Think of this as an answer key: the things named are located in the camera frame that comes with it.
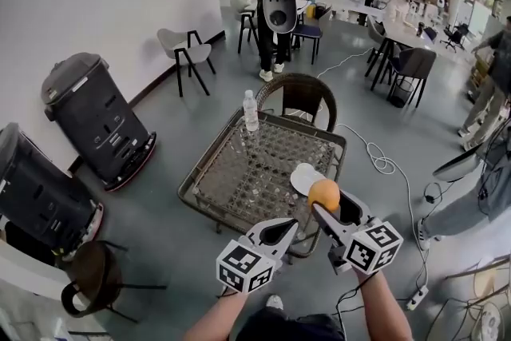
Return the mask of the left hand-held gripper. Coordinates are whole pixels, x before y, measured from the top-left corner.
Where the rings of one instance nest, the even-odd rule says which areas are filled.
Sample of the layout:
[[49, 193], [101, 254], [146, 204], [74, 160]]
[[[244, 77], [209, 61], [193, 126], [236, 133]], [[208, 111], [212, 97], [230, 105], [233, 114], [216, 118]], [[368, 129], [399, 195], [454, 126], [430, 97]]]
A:
[[275, 218], [255, 224], [231, 240], [216, 258], [216, 278], [234, 292], [250, 294], [269, 284], [295, 238], [295, 218]]

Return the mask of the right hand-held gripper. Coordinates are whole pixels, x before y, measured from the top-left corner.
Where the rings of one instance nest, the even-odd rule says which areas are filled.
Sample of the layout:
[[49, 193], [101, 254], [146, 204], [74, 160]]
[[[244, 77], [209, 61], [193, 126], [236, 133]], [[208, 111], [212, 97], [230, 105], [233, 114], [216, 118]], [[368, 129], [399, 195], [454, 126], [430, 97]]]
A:
[[340, 190], [339, 220], [323, 204], [314, 202], [311, 214], [333, 240], [328, 259], [336, 272], [348, 269], [371, 275], [391, 264], [403, 238], [388, 221], [370, 218], [370, 209], [358, 197]]

